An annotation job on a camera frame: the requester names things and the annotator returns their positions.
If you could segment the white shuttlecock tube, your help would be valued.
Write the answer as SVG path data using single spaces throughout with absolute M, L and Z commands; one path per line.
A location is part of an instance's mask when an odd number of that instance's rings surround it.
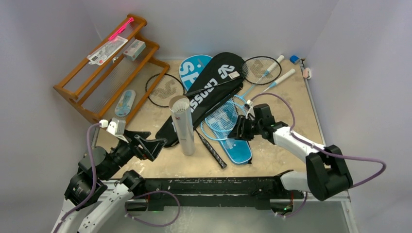
M 188 97 L 184 95 L 178 95 L 173 97 L 169 102 L 170 111 L 172 105 L 178 99 L 188 99 Z M 171 111 L 171 117 L 173 120 L 173 125 L 175 127 L 179 144 L 181 145 L 182 153 L 186 156 L 193 155 L 195 152 L 195 143 L 193 123 L 191 117 L 191 108 L 188 108 L 186 111 L 180 113 L 174 113 Z

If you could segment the black Crossway racket cover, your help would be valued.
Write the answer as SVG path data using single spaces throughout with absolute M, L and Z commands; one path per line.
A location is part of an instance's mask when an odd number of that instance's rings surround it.
M 245 63 L 241 56 L 221 52 L 213 57 L 193 55 L 182 61 L 179 76 L 190 100 L 192 124 L 196 128 L 208 111 L 228 100 L 243 88 L 241 69 Z

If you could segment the black badminton racket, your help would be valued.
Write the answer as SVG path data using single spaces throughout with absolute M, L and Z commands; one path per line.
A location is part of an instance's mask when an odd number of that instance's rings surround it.
M 149 95 L 149 101 L 158 107 L 166 108 L 168 107 L 166 104 L 169 104 L 172 97 L 184 94 L 185 89 L 183 84 L 175 76 L 166 73 Z M 197 131 L 195 127 L 193 127 L 193 130 L 197 133 L 204 147 L 209 151 L 221 169 L 226 168 L 227 164 L 214 150 L 212 145 Z
M 246 80 L 253 85 L 266 85 L 270 87 L 281 83 L 287 76 L 280 76 L 282 73 L 281 62 L 285 59 L 284 55 L 280 55 L 274 59 L 269 56 L 255 56 L 247 59 L 241 68 L 241 76 L 236 77 L 230 81 L 221 84 L 205 87 L 199 90 L 186 93 L 184 96 L 192 97 L 204 91 L 212 91 L 215 87 L 229 84 L 236 84 L 237 82 Z

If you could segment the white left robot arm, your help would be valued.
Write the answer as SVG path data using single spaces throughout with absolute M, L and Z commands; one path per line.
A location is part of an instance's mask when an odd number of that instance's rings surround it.
M 118 143 L 110 152 L 100 146 L 92 147 L 90 135 L 86 136 L 88 152 L 78 163 L 78 171 L 64 193 L 63 208 L 53 228 L 54 233 L 95 233 L 128 199 L 143 196 L 145 179 L 129 170 L 109 196 L 92 210 L 107 189 L 103 182 L 110 180 L 129 160 L 137 157 L 154 161 L 158 157 L 167 140 L 149 139 L 150 134 L 125 130 L 115 136 Z

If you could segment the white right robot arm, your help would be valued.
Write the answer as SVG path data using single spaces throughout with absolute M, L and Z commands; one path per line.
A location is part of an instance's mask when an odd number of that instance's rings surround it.
M 304 191 L 324 201 L 353 186 L 353 179 L 339 147 L 324 146 L 300 135 L 276 121 L 267 104 L 253 107 L 254 117 L 239 115 L 228 138 L 251 141 L 256 135 L 282 147 L 306 165 L 306 172 L 285 171 L 275 176 L 273 192 L 283 198 L 291 191 Z

